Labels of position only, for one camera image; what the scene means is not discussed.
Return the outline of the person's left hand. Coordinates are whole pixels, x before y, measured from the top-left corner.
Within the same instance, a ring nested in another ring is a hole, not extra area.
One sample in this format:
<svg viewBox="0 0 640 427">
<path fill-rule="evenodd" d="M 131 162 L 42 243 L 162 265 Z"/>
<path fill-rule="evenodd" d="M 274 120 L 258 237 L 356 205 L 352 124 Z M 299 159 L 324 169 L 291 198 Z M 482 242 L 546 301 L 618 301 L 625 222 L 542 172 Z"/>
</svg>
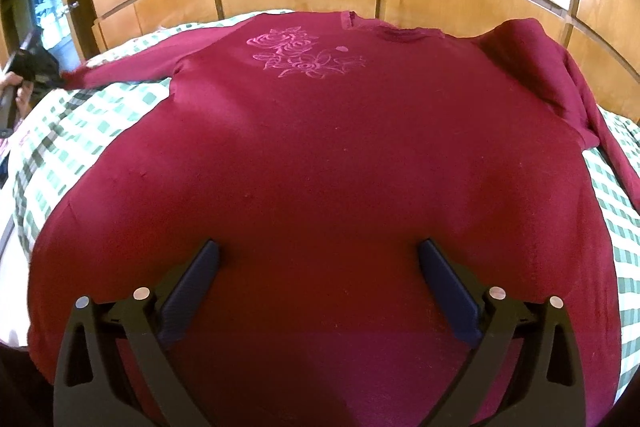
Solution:
<svg viewBox="0 0 640 427">
<path fill-rule="evenodd" d="M 32 91 L 34 91 L 34 84 L 16 75 L 15 72 L 7 72 L 1 77 L 0 90 L 4 91 L 9 87 L 16 89 L 14 101 L 18 116 L 21 119 L 26 118 L 32 110 L 30 98 L 32 97 Z"/>
</svg>

